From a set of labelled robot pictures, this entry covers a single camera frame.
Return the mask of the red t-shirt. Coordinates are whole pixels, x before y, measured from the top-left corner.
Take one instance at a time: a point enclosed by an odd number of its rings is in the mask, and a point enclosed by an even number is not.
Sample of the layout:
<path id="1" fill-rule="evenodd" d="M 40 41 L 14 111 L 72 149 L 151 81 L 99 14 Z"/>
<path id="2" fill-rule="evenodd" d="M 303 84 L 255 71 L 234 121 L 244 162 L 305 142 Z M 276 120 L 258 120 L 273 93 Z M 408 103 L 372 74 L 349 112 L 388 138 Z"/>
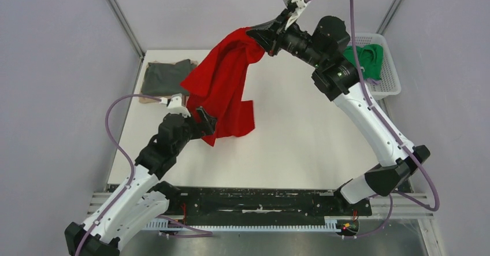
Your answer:
<path id="1" fill-rule="evenodd" d="M 190 112 L 201 106 L 217 119 L 214 134 L 203 137 L 209 146 L 219 138 L 242 137 L 255 129 L 253 101 L 242 97 L 248 67 L 260 61 L 265 51 L 247 30 L 239 28 L 227 35 L 180 84 L 189 93 Z"/>

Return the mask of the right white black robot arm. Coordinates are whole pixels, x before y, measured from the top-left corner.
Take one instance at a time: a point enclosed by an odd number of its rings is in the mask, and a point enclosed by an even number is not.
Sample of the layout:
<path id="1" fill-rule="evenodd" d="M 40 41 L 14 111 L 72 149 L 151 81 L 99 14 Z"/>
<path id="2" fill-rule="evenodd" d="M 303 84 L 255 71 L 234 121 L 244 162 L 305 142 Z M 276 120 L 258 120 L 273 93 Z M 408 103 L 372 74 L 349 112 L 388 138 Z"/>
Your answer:
<path id="1" fill-rule="evenodd" d="M 288 24 L 285 9 L 274 20 L 246 29 L 270 56 L 284 50 L 314 67 L 315 86 L 354 122 L 373 149 L 378 164 L 335 191 L 334 208 L 349 214 L 363 199 L 388 196 L 413 175 L 429 157 L 425 145 L 415 146 L 398 130 L 372 98 L 356 66 L 343 51 L 351 38 L 343 20 L 325 16 L 314 32 Z"/>

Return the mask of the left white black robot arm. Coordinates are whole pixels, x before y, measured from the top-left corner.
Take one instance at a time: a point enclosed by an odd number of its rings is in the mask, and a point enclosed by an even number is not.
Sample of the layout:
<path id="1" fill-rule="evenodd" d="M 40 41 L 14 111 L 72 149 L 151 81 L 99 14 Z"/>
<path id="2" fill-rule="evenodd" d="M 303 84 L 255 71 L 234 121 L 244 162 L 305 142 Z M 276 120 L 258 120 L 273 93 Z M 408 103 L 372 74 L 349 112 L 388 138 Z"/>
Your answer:
<path id="1" fill-rule="evenodd" d="M 81 224 L 65 229 L 69 255 L 120 255 L 123 247 L 152 219 L 181 208 L 178 190 L 162 181 L 177 156 L 194 139 L 213 135 L 217 119 L 204 108 L 189 114 L 169 113 L 141 150 L 126 179 Z"/>

